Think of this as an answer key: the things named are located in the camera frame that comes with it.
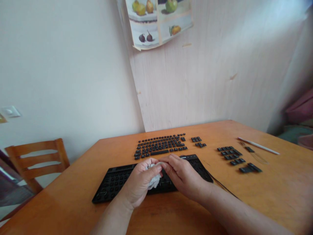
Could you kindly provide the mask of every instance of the spacebar keycap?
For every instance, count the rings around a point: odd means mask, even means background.
[[[158,152],[151,152],[150,155],[153,156],[153,155],[159,155],[159,154],[163,154],[163,153],[168,153],[169,150],[162,150],[162,151],[158,151]]]

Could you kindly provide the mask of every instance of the wooden table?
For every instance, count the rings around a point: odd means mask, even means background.
[[[188,150],[177,153],[197,154],[205,168],[246,204],[297,234],[308,228],[313,208],[313,152],[229,120],[101,139],[0,228],[0,234],[88,234],[108,205],[91,203],[108,168],[138,162],[134,160],[138,140],[178,133],[186,133]],[[191,141],[195,136],[200,136],[207,147],[196,147]],[[237,137],[281,155],[252,147],[270,163],[260,164],[237,142]],[[234,146],[247,162],[263,172],[241,174],[238,168],[242,164],[231,166],[216,151],[224,146]],[[134,211],[127,233],[226,232],[203,207],[173,192],[147,196]]]

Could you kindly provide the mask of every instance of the wall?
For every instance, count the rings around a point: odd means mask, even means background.
[[[284,111],[313,86],[313,8],[307,12],[288,72],[280,88],[279,97],[267,132],[279,134],[287,123]]]
[[[150,51],[132,48],[129,22],[123,23],[145,130],[233,119],[267,131],[305,1],[192,1],[192,7],[194,27]]]
[[[22,114],[0,124],[0,148],[61,137],[72,163],[144,131],[114,1],[0,0],[0,80],[0,107]]]

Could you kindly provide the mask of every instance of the white cloth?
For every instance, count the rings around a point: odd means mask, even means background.
[[[149,164],[148,166],[146,166],[146,170],[148,170],[149,168],[153,167],[154,165],[160,165],[160,164],[161,164],[161,162],[159,162],[157,164]],[[150,190],[152,188],[156,188],[157,185],[159,184],[160,178],[161,178],[161,174],[158,174],[157,176],[154,176],[152,178],[152,180],[150,181],[150,183],[149,183],[148,190]]]

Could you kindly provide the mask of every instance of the hand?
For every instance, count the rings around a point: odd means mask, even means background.
[[[146,170],[149,164],[157,164],[159,161],[154,158],[148,158],[135,166],[123,188],[118,193],[119,197],[126,207],[130,210],[140,206],[147,195],[149,182],[154,176],[161,173],[162,165],[153,166]]]
[[[190,163],[175,154],[159,159],[175,187],[191,200],[198,201],[201,188],[206,181],[193,169]]]

